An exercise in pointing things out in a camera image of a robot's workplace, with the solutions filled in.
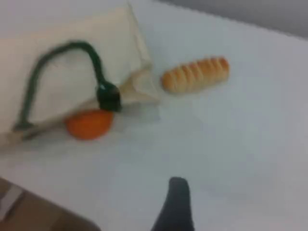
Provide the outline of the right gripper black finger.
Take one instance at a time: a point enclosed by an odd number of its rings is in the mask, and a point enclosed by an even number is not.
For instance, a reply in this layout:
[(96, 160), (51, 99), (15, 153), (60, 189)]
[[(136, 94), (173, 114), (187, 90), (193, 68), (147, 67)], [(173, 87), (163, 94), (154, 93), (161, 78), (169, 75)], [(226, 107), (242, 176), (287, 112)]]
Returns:
[(188, 181), (171, 177), (163, 207), (151, 228), (152, 231), (193, 231), (194, 222)]

